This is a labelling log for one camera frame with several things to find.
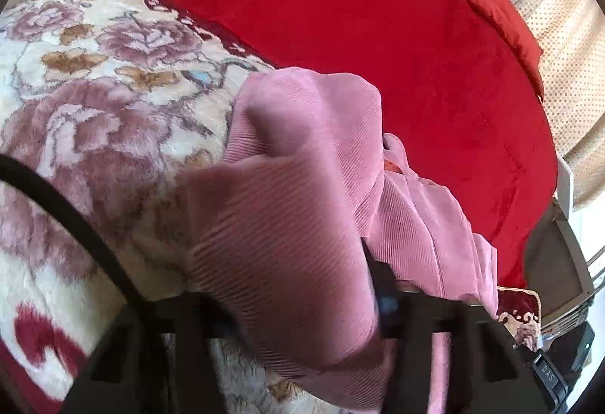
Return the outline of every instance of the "beige polka dot curtain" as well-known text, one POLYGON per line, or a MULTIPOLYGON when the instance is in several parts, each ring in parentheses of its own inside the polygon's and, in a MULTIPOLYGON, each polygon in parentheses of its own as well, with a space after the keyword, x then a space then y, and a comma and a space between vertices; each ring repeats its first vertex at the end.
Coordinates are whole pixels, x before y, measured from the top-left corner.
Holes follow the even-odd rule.
POLYGON ((605 188, 605 17, 595 0, 511 0, 544 55, 544 108, 574 171, 574 205, 605 188))

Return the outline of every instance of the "pink corduroy fabric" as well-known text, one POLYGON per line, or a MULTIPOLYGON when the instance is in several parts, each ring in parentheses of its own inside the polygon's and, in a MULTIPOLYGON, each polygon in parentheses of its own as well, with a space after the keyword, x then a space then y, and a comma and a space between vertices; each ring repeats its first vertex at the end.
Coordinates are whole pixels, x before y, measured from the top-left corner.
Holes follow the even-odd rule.
MULTIPOLYGON (((268 367, 329 403, 379 409, 391 370, 360 237, 398 279, 474 295, 495 315, 495 249, 382 135, 380 94, 359 76, 251 74, 223 160, 186 187, 194 285, 235 315, 268 367)), ((447 348, 435 335, 431 413, 444 406, 447 348)))

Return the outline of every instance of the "black cord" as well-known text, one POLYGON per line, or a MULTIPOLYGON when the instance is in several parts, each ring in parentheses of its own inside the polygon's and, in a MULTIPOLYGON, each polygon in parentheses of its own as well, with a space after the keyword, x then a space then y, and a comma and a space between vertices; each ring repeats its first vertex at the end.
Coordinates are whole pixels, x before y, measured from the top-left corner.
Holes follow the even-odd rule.
POLYGON ((144 319, 152 314, 147 301, 122 269, 116 256, 69 201, 36 172, 13 158, 0 154, 0 181, 12 185, 54 217, 101 266, 122 292, 128 304, 144 319))

